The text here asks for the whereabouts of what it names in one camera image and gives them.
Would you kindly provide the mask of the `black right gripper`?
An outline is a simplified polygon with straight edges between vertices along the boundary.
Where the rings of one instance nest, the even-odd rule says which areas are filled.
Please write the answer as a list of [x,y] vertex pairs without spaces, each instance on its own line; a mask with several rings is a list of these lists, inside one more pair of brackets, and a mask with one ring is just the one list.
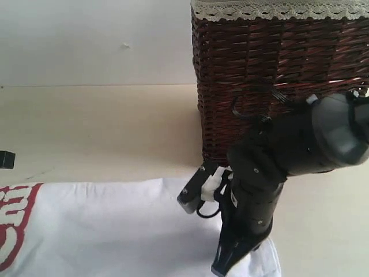
[[211,272],[226,275],[257,250],[270,234],[274,216],[274,177],[225,171],[217,190],[222,227]]

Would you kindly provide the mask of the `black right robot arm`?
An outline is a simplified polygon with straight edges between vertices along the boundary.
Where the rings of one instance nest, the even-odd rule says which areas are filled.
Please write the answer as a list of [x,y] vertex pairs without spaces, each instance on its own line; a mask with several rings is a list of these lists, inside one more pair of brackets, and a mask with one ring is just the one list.
[[222,227],[212,272],[231,268],[267,239],[289,177],[368,159],[368,98],[334,93],[249,130],[227,153],[233,177],[220,200]]

